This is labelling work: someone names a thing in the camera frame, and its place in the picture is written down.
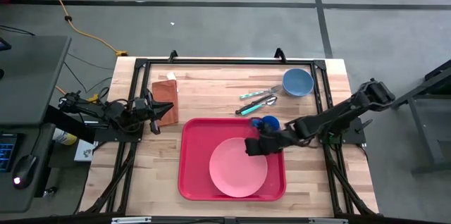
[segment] black metal frame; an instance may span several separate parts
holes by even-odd
[[[89,213],[76,216],[49,216],[43,218],[28,218],[21,220],[8,220],[7,223],[14,224],[31,224],[31,223],[46,223],[46,224],[62,224],[62,223],[84,223],[84,224],[111,224],[113,219],[127,218],[123,213]],[[331,218],[260,218],[260,217],[184,217],[184,216],[143,216],[141,218],[146,223],[154,224],[184,224],[184,223],[219,223],[223,224],[303,224],[303,223],[318,223],[318,224],[440,224],[431,223],[422,220],[406,220],[399,218],[387,218],[383,216],[360,216],[356,214],[342,213],[338,217]]]
[[[419,103],[417,103],[417,100],[420,99],[451,99],[451,95],[448,94],[449,91],[446,91],[446,93],[440,91],[440,88],[449,85],[451,85],[451,60],[426,74],[424,81],[418,87],[396,99],[391,106],[396,110],[403,104],[409,104],[416,129],[431,160],[431,164],[413,169],[412,175],[451,170],[451,162],[446,161],[443,156],[439,144],[440,139],[432,138],[430,135],[428,137],[426,128],[424,128],[426,124],[424,118],[418,112]]]
[[[129,99],[135,97],[135,89],[138,84],[138,75],[140,73],[141,68],[144,68],[144,77],[142,80],[142,87],[141,90],[145,89],[147,87],[147,83],[149,82],[149,75],[150,75],[150,69],[152,64],[179,64],[179,65],[186,65],[186,64],[222,64],[222,65],[296,65],[296,66],[309,66],[309,69],[311,71],[311,75],[314,79],[315,85],[314,85],[314,98],[316,101],[316,111],[317,113],[320,113],[323,111],[323,106],[321,103],[321,95],[319,91],[319,84],[318,84],[318,75],[317,73],[321,74],[323,84],[324,84],[324,92],[326,95],[326,105],[328,108],[331,108],[333,106],[332,102],[332,95],[330,92],[330,86],[328,82],[328,76],[327,76],[327,68],[326,68],[326,62],[324,60],[305,60],[305,59],[295,59],[295,60],[288,60],[285,57],[285,54],[283,53],[282,49],[277,48],[276,53],[274,55],[274,58],[277,59],[214,59],[214,58],[180,58],[177,54],[177,51],[172,51],[171,55],[169,56],[169,59],[167,58],[137,58],[135,61],[135,66],[133,70],[133,76],[132,76],[132,82],[130,86],[130,92],[129,92]],[[123,160],[123,153],[125,149],[125,142],[119,143],[118,153],[116,155],[116,162],[113,170],[113,178],[116,178],[121,171],[121,165]],[[137,150],[137,143],[132,143],[130,146],[130,153],[134,156]],[[324,154],[330,154],[330,147],[327,144],[323,144],[323,150]],[[337,160],[339,169],[343,174],[344,179],[346,179],[346,171],[345,171],[345,161],[343,159],[342,155],[342,149],[340,147],[337,147]],[[133,166],[131,165],[128,169],[127,173],[125,174],[125,182],[124,182],[124,188],[123,193],[121,197],[121,202],[118,207],[117,212],[125,213],[127,202],[128,202],[128,192],[130,190],[130,182],[131,182],[131,176],[132,176],[132,170]],[[330,188],[330,198],[332,200],[332,207],[334,215],[342,213],[339,202],[338,202],[338,194],[337,194],[337,188],[335,186],[335,178],[333,174],[333,167],[329,165],[329,163],[326,161],[326,170],[328,174],[328,183]],[[113,192],[111,193],[111,196],[109,196],[108,203],[106,206],[106,212],[113,212],[114,208],[114,202],[116,199],[116,188],[113,189]],[[346,209],[348,213],[353,213],[352,208],[352,202],[350,197],[345,192],[345,202],[346,202]]]

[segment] pink plate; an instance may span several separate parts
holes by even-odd
[[[245,139],[220,143],[210,158],[210,176],[215,186],[230,197],[247,197],[263,185],[268,173],[265,156],[248,156]]]

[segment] gray floor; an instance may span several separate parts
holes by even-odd
[[[133,0],[307,2],[314,0]],[[323,0],[349,4],[451,4],[451,0]],[[92,39],[75,34],[59,6],[0,6],[0,23],[37,35],[70,35],[70,52],[93,63],[113,67],[114,53]],[[69,6],[74,23],[132,56],[270,57],[282,47],[289,57],[324,58],[316,10],[308,8],[200,8]],[[421,77],[450,58],[451,11],[325,10],[334,58],[346,62],[352,89],[371,77],[382,80],[400,96]],[[92,68],[68,57],[67,63],[89,88],[110,70]],[[66,69],[58,85],[80,89]],[[93,89],[92,95],[101,86]],[[59,97],[55,93],[52,101]],[[428,163],[407,107],[367,113],[366,128],[371,176],[382,214],[392,217],[450,222],[451,173],[412,177],[412,168]],[[34,204],[25,216],[73,212],[86,170],[65,171],[61,193]],[[74,202],[63,207],[58,202]]]

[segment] spoon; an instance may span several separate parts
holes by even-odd
[[[265,106],[265,105],[269,105],[269,106],[274,105],[274,104],[276,103],[276,101],[277,101],[277,97],[271,97],[271,98],[268,98],[265,102],[263,102],[263,103],[261,103],[261,104],[258,104],[258,105],[256,105],[256,106],[253,106],[253,107],[251,107],[251,108],[249,108],[249,109],[247,109],[247,110],[245,110],[245,111],[242,111],[242,112],[241,112],[241,115],[242,115],[242,116],[245,116],[245,115],[251,113],[252,111],[255,111],[255,110],[257,110],[258,108],[261,108],[261,107],[263,107],[263,106]]]

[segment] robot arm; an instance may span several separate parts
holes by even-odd
[[[384,111],[395,100],[395,95],[383,82],[371,79],[347,100],[315,116],[305,116],[285,124],[284,130],[274,131],[268,125],[259,128],[259,139],[245,140],[250,156],[278,153],[283,148],[296,145],[305,147],[317,135],[339,135],[350,122],[370,111]]]
[[[150,130],[156,135],[160,134],[156,120],[161,120],[173,106],[171,102],[155,101],[148,89],[144,91],[143,98],[118,99],[105,103],[100,100],[84,100],[80,98],[80,91],[72,92],[62,97],[58,105],[65,113],[87,114],[125,134],[137,132],[144,121],[150,120]]]

